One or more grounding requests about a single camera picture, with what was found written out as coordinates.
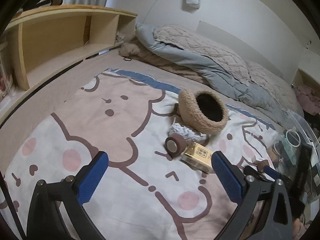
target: pink clothing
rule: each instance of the pink clothing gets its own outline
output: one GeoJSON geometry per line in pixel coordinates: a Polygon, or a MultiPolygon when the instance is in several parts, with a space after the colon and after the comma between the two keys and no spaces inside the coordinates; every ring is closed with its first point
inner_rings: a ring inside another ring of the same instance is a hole
{"type": "Polygon", "coordinates": [[[295,92],[304,111],[312,115],[320,113],[320,97],[315,95],[315,91],[312,88],[300,85],[295,88],[295,92]]]}

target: cartoon print blanket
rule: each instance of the cartoon print blanket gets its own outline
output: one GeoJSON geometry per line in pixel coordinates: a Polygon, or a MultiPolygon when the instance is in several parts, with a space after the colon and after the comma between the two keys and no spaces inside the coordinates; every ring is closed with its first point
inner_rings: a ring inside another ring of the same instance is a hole
{"type": "MultiPolygon", "coordinates": [[[[215,238],[236,204],[214,171],[207,175],[166,154],[164,141],[173,118],[179,117],[178,95],[165,85],[158,83],[160,89],[155,89],[105,71],[36,127],[5,173],[25,230],[36,182],[75,175],[101,150],[108,153],[109,167],[84,208],[106,239],[215,238]]],[[[241,112],[229,110],[227,126],[206,147],[222,151],[240,169],[262,160],[273,167],[266,147],[276,131],[241,112]]],[[[63,203],[59,205],[71,236],[79,239],[63,203]]],[[[0,210],[17,232],[2,193],[0,210]]]]}

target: brown bandage roll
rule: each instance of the brown bandage roll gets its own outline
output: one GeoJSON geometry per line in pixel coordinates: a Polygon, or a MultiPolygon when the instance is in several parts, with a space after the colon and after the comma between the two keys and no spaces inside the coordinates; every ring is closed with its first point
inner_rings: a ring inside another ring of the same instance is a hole
{"type": "Polygon", "coordinates": [[[167,153],[172,157],[179,156],[187,147],[186,140],[179,134],[169,136],[164,143],[167,153]]]}

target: headboard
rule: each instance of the headboard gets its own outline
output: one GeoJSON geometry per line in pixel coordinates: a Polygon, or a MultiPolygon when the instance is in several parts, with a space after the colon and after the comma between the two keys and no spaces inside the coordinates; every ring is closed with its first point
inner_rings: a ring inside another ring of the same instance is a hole
{"type": "Polygon", "coordinates": [[[199,22],[196,32],[201,36],[227,46],[236,52],[243,60],[256,62],[278,77],[283,78],[283,73],[269,60],[236,36],[203,21],[199,22]]]}

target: metal screw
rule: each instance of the metal screw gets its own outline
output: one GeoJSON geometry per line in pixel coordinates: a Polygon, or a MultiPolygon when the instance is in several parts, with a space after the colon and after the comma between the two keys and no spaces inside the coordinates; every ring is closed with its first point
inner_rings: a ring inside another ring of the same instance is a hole
{"type": "Polygon", "coordinates": [[[73,180],[75,179],[75,176],[73,175],[69,175],[69,176],[66,176],[66,182],[72,182],[73,180]]]}
{"type": "Polygon", "coordinates": [[[252,176],[252,175],[248,175],[248,176],[246,176],[245,178],[246,178],[247,181],[249,181],[249,182],[253,182],[253,181],[254,181],[254,176],[252,176]]]}
{"type": "Polygon", "coordinates": [[[38,186],[42,186],[43,184],[44,184],[44,180],[43,179],[38,180],[38,182],[37,182],[38,186]]]}
{"type": "Polygon", "coordinates": [[[277,183],[279,186],[283,185],[283,181],[282,181],[281,179],[277,179],[277,180],[276,180],[276,183],[277,183]]]}

